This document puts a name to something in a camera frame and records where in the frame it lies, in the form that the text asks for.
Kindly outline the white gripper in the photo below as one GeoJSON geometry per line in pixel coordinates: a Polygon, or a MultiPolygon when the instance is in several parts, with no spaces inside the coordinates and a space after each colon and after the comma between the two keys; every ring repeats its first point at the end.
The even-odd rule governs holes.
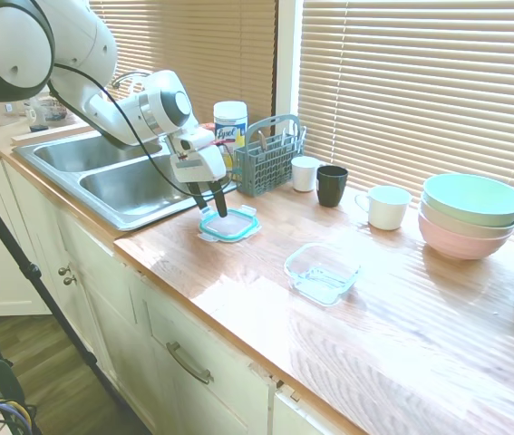
{"type": "Polygon", "coordinates": [[[176,154],[170,156],[170,165],[179,183],[189,183],[189,193],[194,198],[200,211],[209,208],[211,197],[205,198],[200,191],[200,182],[210,182],[217,212],[221,218],[228,215],[222,180],[227,175],[227,167],[216,145],[201,150],[194,150],[187,156],[176,154]]]}

